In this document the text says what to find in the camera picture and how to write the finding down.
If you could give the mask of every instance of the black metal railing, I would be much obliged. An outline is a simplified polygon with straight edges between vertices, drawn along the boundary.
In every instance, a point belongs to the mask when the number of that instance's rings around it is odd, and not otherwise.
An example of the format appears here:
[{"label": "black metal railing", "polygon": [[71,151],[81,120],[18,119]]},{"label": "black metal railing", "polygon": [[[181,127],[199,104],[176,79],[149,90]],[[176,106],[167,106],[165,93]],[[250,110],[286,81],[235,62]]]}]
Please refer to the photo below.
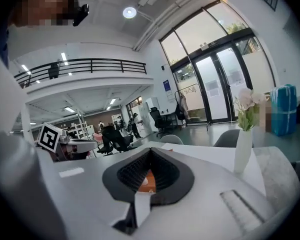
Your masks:
[{"label": "black metal railing", "polygon": [[97,73],[98,71],[139,72],[147,74],[146,64],[142,62],[112,58],[78,58],[36,66],[29,71],[15,75],[14,78],[24,88],[38,81],[41,82],[66,75],[69,76],[69,73]]}]

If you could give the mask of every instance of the tree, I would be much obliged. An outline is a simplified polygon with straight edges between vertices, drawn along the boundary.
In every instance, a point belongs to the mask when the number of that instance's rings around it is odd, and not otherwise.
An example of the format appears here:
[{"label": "tree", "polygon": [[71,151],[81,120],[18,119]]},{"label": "tree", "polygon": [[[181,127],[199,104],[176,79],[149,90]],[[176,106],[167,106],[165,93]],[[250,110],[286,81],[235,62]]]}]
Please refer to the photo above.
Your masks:
[{"label": "tree", "polygon": [[228,34],[232,34],[239,30],[245,29],[246,26],[243,23],[237,22],[237,23],[232,23],[231,25],[225,26],[224,28],[228,32]]}]

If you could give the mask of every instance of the black chair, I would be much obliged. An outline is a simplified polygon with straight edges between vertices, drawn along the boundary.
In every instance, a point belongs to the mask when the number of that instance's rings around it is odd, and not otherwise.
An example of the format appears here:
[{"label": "black chair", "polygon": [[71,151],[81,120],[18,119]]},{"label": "black chair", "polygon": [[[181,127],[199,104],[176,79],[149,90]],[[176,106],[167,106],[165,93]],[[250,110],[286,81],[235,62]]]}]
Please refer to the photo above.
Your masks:
[{"label": "black chair", "polygon": [[131,147],[130,144],[134,141],[132,135],[122,137],[119,130],[116,130],[113,125],[109,125],[102,130],[103,147],[107,147],[109,143],[120,153],[128,150],[133,150],[136,147]]},{"label": "black chair", "polygon": [[168,129],[168,126],[171,125],[172,121],[167,120],[165,116],[160,115],[160,111],[156,107],[152,107],[150,111],[150,115],[154,120],[154,126],[158,129],[161,129],[156,136],[163,134],[172,134],[172,131]]},{"label": "black chair", "polygon": [[97,153],[101,153],[101,154],[105,154],[105,156],[110,156],[113,155],[112,151],[114,150],[114,147],[111,145],[110,140],[106,139],[106,138],[102,138],[103,141],[103,147],[100,148],[99,147],[99,142],[98,142],[98,151]]},{"label": "black chair", "polygon": [[220,147],[220,148],[236,148],[237,141],[239,138],[239,133],[240,133],[240,129],[227,130],[221,134],[221,136],[213,146]]}]

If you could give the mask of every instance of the blue storage box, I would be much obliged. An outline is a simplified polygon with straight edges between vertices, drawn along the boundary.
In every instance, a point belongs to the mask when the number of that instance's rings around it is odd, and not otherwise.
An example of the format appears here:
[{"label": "blue storage box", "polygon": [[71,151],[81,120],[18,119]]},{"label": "blue storage box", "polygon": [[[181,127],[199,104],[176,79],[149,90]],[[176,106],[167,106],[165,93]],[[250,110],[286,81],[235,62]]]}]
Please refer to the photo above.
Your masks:
[{"label": "blue storage box", "polygon": [[297,125],[297,91],[291,84],[273,88],[271,97],[271,130],[277,136],[292,134]]}]

